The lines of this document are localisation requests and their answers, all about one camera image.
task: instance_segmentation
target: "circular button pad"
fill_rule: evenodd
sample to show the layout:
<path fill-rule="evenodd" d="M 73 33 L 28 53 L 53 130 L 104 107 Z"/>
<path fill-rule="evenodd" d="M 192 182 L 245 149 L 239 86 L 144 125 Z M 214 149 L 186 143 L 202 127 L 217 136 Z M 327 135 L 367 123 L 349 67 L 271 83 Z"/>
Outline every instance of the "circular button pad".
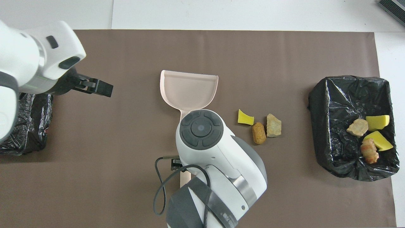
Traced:
<path fill-rule="evenodd" d="M 181 140 L 196 150 L 213 147 L 219 142 L 223 132 L 224 125 L 220 117 L 209 110 L 192 111 L 180 123 Z"/>

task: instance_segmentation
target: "food piece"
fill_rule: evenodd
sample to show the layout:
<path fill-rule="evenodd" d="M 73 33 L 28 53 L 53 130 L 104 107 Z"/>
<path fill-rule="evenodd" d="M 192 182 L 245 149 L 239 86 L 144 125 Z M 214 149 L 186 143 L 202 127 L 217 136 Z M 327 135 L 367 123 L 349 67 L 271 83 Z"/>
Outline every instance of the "food piece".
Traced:
<path fill-rule="evenodd" d="M 281 120 L 272 114 L 267 115 L 267 137 L 277 137 L 281 135 Z"/>
<path fill-rule="evenodd" d="M 369 123 L 369 131 L 381 130 L 390 123 L 390 116 L 366 116 L 367 123 Z"/>
<path fill-rule="evenodd" d="M 368 129 L 369 125 L 366 120 L 357 119 L 349 126 L 346 131 L 354 136 L 361 137 L 364 135 L 364 133 L 367 132 Z"/>
<path fill-rule="evenodd" d="M 241 111 L 239 109 L 239 111 L 238 111 L 238 123 L 244 123 L 244 124 L 253 125 L 254 117 L 246 115 L 245 113 L 243 113 L 243 111 Z"/>
<path fill-rule="evenodd" d="M 372 138 L 363 140 L 360 146 L 361 154 L 366 159 L 367 164 L 373 164 L 377 162 L 379 155 L 377 148 L 375 147 L 374 140 Z"/>
<path fill-rule="evenodd" d="M 369 138 L 372 138 L 374 140 L 375 146 L 379 148 L 378 151 L 386 151 L 394 147 L 379 131 L 370 133 L 369 135 L 364 137 L 364 140 Z"/>
<path fill-rule="evenodd" d="M 256 144 L 262 144 L 266 141 L 266 133 L 264 132 L 264 126 L 262 123 L 255 123 L 252 126 L 253 141 Z"/>

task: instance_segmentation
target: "brown paper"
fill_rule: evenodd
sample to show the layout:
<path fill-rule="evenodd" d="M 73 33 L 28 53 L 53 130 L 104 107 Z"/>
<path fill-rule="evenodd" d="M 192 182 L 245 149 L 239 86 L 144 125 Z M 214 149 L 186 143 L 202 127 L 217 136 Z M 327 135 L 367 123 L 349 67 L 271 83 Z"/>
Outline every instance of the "brown paper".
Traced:
<path fill-rule="evenodd" d="M 160 96 L 163 69 L 219 75 L 207 108 L 265 163 L 268 189 L 238 227 L 396 225 L 390 178 L 340 179 L 316 163 L 307 109 L 309 91 L 326 76 L 379 76 L 373 33 L 76 33 L 88 55 L 78 72 L 113 84 L 112 97 L 55 97 L 46 149 L 0 157 L 0 227 L 166 227 L 152 211 L 153 164 L 177 153 L 180 112 Z M 282 135 L 254 144 L 251 127 L 237 124 L 238 109 L 263 124 L 275 115 Z M 160 169 L 171 173 L 168 161 Z"/>

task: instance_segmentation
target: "black cable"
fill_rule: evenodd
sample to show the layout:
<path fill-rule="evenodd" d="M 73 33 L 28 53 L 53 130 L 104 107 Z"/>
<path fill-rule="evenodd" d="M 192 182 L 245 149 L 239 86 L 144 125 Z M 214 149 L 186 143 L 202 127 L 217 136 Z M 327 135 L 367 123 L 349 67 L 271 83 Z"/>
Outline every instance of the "black cable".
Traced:
<path fill-rule="evenodd" d="M 199 170 L 204 174 L 204 176 L 205 176 L 205 179 L 206 179 L 206 181 L 207 181 L 207 186 L 208 186 L 209 188 L 211 188 L 211 182 L 210 182 L 208 173 L 207 173 L 201 166 L 198 166 L 198 165 L 187 165 L 187 166 L 183 166 L 183 167 L 177 169 L 176 171 L 174 171 L 172 174 L 170 174 L 170 176 L 167 177 L 166 180 L 164 180 L 164 181 L 162 182 L 162 178 L 161 178 L 160 173 L 159 173 L 159 170 L 158 170 L 158 168 L 157 168 L 157 167 L 158 167 L 158 166 L 157 166 L 158 161 L 161 160 L 161 159 L 163 159 L 163 157 L 160 157 L 160 158 L 158 158 L 158 159 L 155 161 L 156 172 L 158 173 L 158 177 L 159 177 L 160 182 L 161 182 L 161 185 L 160 185 L 159 189 L 157 190 L 157 192 L 156 192 L 156 194 L 155 194 L 155 197 L 153 198 L 153 212 L 154 212 L 156 215 L 162 215 L 163 212 L 164 212 L 164 210 L 166 209 L 166 190 L 165 190 L 164 186 L 169 182 L 170 179 L 172 179 L 175 175 L 177 175 L 178 173 L 180 173 L 180 172 L 183 171 L 183 170 L 186 170 L 186 169 L 188 169 L 188 168 L 197 168 L 197 169 L 199 169 Z M 162 209 L 162 211 L 161 211 L 160 213 L 157 213 L 157 212 L 156 212 L 156 200 L 157 200 L 157 198 L 158 198 L 159 192 L 160 192 L 162 189 L 164 190 L 164 191 L 163 191 L 163 193 L 164 193 L 163 209 Z M 209 196 L 207 196 L 207 199 L 206 199 L 205 202 L 204 202 L 204 206 L 205 206 L 205 209 L 204 209 L 204 223 L 203 223 L 203 227 L 204 227 L 204 228 L 207 228 L 207 218 L 208 218 L 207 202 L 208 202 L 208 199 L 209 199 Z"/>

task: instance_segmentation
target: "round center button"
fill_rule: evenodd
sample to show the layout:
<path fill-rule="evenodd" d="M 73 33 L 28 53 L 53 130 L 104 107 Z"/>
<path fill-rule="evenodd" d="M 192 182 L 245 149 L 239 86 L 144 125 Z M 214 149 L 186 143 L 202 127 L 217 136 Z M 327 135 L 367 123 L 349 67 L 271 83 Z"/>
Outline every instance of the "round center button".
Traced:
<path fill-rule="evenodd" d="M 205 119 L 197 119 L 191 124 L 191 132 L 197 137 L 204 137 L 211 132 L 211 123 Z"/>

